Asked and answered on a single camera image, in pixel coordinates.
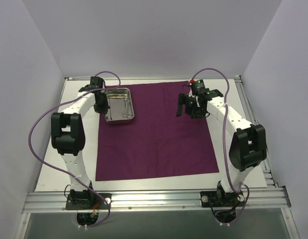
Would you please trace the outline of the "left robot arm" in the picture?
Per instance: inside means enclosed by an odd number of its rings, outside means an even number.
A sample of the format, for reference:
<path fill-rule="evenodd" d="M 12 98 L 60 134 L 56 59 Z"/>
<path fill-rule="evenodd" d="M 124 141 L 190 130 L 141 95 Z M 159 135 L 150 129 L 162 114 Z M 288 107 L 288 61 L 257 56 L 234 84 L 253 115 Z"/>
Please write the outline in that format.
<path fill-rule="evenodd" d="M 70 175 L 69 199 L 84 209 L 94 205 L 95 194 L 89 189 L 92 182 L 89 179 L 84 160 L 83 149 L 86 136 L 83 117 L 94 108 L 98 114 L 106 114 L 109 106 L 106 98 L 105 81 L 93 76 L 90 83 L 78 91 L 77 101 L 71 103 L 60 113 L 51 115 L 51 143 L 66 164 Z"/>

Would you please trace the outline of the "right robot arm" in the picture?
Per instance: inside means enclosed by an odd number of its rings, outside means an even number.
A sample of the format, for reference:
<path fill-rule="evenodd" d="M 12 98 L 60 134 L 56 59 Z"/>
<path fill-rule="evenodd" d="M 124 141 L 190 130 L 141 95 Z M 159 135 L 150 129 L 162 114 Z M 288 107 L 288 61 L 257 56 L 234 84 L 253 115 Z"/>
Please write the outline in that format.
<path fill-rule="evenodd" d="M 206 122 L 216 119 L 221 125 L 222 155 L 225 175 L 218 180 L 215 199 L 228 205 L 233 194 L 246 186 L 250 172 L 266 159 L 266 132 L 262 125 L 254 125 L 237 112 L 228 102 L 228 92 L 219 90 L 194 90 L 178 95 L 176 116 L 186 114 L 191 120 Z"/>

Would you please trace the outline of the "steel instrument tray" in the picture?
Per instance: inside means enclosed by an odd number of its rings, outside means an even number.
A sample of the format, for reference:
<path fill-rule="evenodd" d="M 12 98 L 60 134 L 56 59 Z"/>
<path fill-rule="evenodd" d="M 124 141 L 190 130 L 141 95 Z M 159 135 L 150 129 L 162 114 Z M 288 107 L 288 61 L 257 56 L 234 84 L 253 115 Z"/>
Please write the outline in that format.
<path fill-rule="evenodd" d="M 126 124 L 131 123 L 134 120 L 135 113 L 130 89 L 117 88 L 114 90 L 109 90 L 107 91 L 106 96 L 109 109 L 104 118 L 108 124 Z M 132 115 L 130 119 L 124 119 L 122 117 L 125 98 L 128 98 L 130 101 L 130 110 Z"/>

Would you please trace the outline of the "purple cloth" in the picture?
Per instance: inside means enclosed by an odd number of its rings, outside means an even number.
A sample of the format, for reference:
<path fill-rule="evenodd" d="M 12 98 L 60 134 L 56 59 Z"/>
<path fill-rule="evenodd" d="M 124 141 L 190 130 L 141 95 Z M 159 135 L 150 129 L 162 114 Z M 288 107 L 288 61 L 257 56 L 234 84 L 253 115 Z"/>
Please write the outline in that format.
<path fill-rule="evenodd" d="M 182 82 L 130 85 L 132 122 L 109 124 L 100 117 L 97 181 L 219 171 L 206 119 L 176 116 L 182 86 Z"/>

